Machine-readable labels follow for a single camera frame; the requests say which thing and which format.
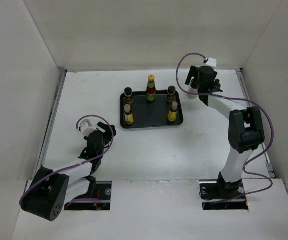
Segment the red sauce bottle yellow cap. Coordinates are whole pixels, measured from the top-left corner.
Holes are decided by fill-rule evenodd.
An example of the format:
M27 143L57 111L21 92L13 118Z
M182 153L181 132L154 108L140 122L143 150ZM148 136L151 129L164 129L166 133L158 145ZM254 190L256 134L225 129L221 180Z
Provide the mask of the red sauce bottle yellow cap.
M146 99L148 102L154 102L156 99L155 76L152 74L148 76Z

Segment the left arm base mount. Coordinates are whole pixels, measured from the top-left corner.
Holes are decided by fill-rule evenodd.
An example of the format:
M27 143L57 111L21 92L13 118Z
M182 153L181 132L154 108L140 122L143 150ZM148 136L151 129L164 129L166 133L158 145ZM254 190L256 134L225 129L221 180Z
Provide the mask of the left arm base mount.
M63 209L66 211L108 211L112 195L111 181L96 181L93 176L68 186Z

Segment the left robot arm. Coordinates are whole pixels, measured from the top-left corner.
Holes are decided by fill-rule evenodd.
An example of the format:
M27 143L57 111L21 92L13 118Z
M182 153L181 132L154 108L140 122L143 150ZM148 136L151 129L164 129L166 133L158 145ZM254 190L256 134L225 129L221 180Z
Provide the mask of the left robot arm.
M92 128L83 120L78 131L86 141L78 158L58 170L41 167L19 200L21 210L52 222L62 210L96 211L108 206L108 188L97 184L93 174L116 136L115 127L99 122Z

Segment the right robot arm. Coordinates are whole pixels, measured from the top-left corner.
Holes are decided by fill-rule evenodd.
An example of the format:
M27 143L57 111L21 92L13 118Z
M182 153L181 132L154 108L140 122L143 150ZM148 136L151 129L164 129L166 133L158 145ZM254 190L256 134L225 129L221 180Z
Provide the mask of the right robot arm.
M265 135L258 107L244 107L221 95L214 95L222 92L216 77L217 72L210 66L191 66L185 84L190 87L190 95L198 94L207 107L228 119L230 152L215 185L217 194L227 198L240 187L243 165L264 142Z

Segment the black-cap grinder bottle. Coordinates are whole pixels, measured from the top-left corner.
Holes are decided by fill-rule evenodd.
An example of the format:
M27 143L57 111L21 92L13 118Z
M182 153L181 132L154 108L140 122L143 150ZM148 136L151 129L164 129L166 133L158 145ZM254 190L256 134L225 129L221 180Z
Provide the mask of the black-cap grinder bottle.
M216 89L217 92L222 92L221 84L220 84L220 80L219 79L216 79L214 81L214 88Z
M191 99L196 99L198 97L198 89L189 86L187 96Z

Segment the yellow-label brown bottle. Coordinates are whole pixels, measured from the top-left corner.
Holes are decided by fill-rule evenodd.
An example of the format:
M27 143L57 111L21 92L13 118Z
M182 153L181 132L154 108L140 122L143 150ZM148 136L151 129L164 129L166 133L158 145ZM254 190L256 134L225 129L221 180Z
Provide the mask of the yellow-label brown bottle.
M129 104L124 105L124 120L128 125L132 125L134 122L131 106Z
M176 101L173 101L171 103L170 110L169 110L168 117L167 117L168 122L174 123L176 121L177 110L178 110L178 103Z

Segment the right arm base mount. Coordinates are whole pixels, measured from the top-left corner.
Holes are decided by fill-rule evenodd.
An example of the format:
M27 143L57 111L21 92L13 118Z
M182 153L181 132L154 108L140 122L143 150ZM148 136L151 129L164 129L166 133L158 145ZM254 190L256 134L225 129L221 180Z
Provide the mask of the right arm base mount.
M202 182L199 184L199 195L205 211L248 210L242 180L233 184L222 182Z

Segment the small spice jar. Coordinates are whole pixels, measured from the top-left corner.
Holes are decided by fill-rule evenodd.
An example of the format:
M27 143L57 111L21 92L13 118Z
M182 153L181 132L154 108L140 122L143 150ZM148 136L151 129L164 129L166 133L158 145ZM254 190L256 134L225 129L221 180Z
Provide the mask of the small spice jar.
M166 98L167 102L169 102L169 103L173 102L175 92L176 92L176 88L174 86L171 85L168 87L167 98Z
M132 89L130 87L126 87L124 89L124 96L126 98L126 104L131 104L133 102L132 99Z

